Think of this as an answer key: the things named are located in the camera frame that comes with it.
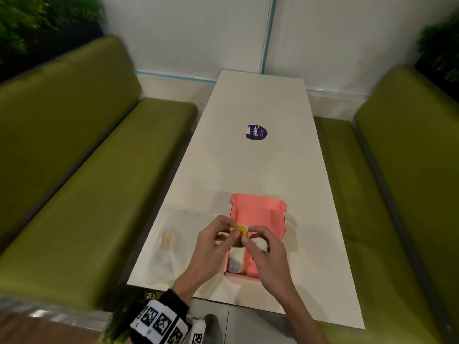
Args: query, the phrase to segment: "person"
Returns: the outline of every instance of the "person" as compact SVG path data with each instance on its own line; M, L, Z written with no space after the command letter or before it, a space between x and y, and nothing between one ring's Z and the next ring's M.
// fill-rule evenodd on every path
M179 323L186 322L186 314L193 294L203 283L221 270L227 252L239 237L239 232L232 231L232 227L238 227L233 219L219 215L198 234L196 247L187 269L175 280L172 287L156 301L157 304L149 304L152 306L150 312L147 306L131 325L133 344L179 344L186 334L185 331L180 331ZM226 237L218 234L220 232L229 234ZM254 232L254 234L250 237L243 237L242 244L255 261L261 284L284 309L296 341L300 344L330 344L307 311L295 289L284 244L267 227L251 226L249 232ZM262 237L267 241L267 253L261 252L257 248L251 240L253 237ZM175 327L178 329L174 328L174 323L170 324L164 318L161 320L159 314L162 310L160 308L172 310L172 317L175 316L176 318ZM166 324L170 325L169 330L165 330ZM146 330L148 325L150 325L149 332Z

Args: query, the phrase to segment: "green cushion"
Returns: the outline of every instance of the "green cushion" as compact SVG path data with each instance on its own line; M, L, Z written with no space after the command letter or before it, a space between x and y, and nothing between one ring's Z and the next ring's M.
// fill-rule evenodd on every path
M0 292L100 308L196 116L143 99L0 256Z
M366 330L322 323L333 344L441 343L351 123L314 118Z
M140 93L116 37L0 86L0 239Z
M459 106L401 66L382 80L356 120L459 329Z

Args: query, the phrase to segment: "table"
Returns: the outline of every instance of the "table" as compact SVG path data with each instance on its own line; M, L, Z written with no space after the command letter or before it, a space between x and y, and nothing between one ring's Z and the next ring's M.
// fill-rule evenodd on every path
M241 130L249 125L263 127L266 138L247 138ZM222 71L128 284L166 290L146 278L166 220L184 210L229 216L234 193L286 202L282 241L312 317L364 328L306 87L296 78ZM259 281L229 274L195 297L284 313Z

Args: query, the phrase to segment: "wall baseboard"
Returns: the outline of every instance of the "wall baseboard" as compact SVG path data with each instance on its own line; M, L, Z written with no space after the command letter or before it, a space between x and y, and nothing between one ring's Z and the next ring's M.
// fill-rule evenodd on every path
M194 103L198 108L198 121L202 116L215 81L191 77L178 77L154 73L137 72L143 95ZM351 121L359 107L368 98L366 95L347 92L332 92L322 89L307 89L313 115Z

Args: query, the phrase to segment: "plastic bag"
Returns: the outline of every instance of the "plastic bag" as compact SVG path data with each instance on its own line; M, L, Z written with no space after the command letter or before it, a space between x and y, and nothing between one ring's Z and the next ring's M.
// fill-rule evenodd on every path
M161 229L148 262L150 284L168 284L179 277L190 263L198 233L218 214L182 213L171 216Z

